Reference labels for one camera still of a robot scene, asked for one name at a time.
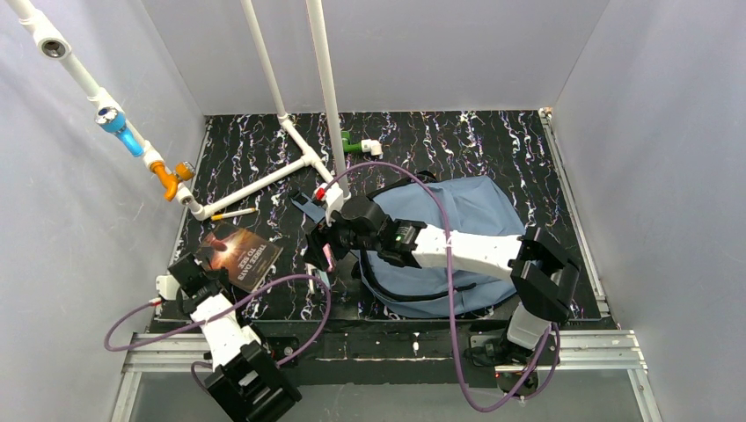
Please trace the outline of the dark brown book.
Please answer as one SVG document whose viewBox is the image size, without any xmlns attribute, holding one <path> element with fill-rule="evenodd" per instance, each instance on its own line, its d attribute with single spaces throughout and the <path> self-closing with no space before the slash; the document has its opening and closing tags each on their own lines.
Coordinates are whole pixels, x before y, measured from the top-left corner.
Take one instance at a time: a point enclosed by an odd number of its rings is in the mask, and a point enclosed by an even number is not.
<svg viewBox="0 0 746 422">
<path fill-rule="evenodd" d="M 249 229 L 218 223 L 201 241 L 196 257 L 208 269 L 224 268 L 229 283 L 253 292 L 270 273 L 283 248 Z"/>
</svg>

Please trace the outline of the blue student backpack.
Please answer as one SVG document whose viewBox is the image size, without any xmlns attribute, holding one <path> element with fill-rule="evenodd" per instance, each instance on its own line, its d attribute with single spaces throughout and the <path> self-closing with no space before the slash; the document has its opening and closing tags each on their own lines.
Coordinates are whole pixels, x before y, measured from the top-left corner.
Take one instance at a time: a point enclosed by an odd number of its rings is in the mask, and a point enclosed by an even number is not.
<svg viewBox="0 0 746 422">
<path fill-rule="evenodd" d="M 363 285 L 389 311 L 406 318 L 447 317 L 449 306 L 458 315 L 488 308 L 516 291 L 508 261 L 521 247 L 525 226 L 507 195 L 487 176 L 436 181 L 418 174 L 424 186 L 410 178 L 368 194 L 393 219 L 420 221 L 430 227 L 450 228 L 451 278 L 443 253 L 435 266 L 396 267 L 374 251 L 354 251 Z"/>
</svg>

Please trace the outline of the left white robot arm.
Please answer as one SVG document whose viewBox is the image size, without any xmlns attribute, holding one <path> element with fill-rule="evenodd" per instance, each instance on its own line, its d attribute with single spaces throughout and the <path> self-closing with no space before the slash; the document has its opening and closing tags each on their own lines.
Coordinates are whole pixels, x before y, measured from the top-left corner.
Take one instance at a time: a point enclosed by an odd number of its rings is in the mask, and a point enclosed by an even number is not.
<svg viewBox="0 0 746 422">
<path fill-rule="evenodd" d="M 208 269 L 189 253 L 168 268 L 186 295 L 183 310 L 201 325 L 213 373 L 204 385 L 233 421 L 278 421 L 302 395 L 266 351 L 262 337 L 240 325 L 225 294 L 228 270 Z"/>
</svg>

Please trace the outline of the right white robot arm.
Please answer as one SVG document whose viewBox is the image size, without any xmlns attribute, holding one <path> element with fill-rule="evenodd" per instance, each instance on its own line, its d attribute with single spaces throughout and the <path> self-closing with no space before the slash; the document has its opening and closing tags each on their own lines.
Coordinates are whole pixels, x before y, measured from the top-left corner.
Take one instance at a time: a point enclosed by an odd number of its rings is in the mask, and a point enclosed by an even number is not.
<svg viewBox="0 0 746 422">
<path fill-rule="evenodd" d="M 373 251 L 396 267 L 443 268 L 512 281 L 521 300 L 505 335 L 534 349 L 550 324 L 571 316 L 581 266 L 550 233 L 530 227 L 522 235 L 487 236 L 393 219 L 365 196 L 345 199 L 329 187 L 314 195 L 324 217 L 307 232 L 304 261 L 329 272 L 352 250 Z"/>
</svg>

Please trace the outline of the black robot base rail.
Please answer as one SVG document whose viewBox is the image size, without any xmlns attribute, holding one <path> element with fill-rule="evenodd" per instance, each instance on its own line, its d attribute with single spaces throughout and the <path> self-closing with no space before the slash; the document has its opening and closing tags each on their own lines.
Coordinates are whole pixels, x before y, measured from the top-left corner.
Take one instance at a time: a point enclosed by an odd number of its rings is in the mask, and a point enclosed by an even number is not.
<svg viewBox="0 0 746 422">
<path fill-rule="evenodd" d="M 278 357 L 283 348 L 307 341 L 320 321 L 256 321 L 255 327 L 273 343 Z M 507 320 L 457 320 L 459 355 L 479 334 L 499 337 Z M 456 384 L 447 320 L 332 320 L 312 344 L 283 370 L 299 386 L 347 384 Z M 470 387 L 495 386 L 494 370 L 462 363 Z"/>
</svg>

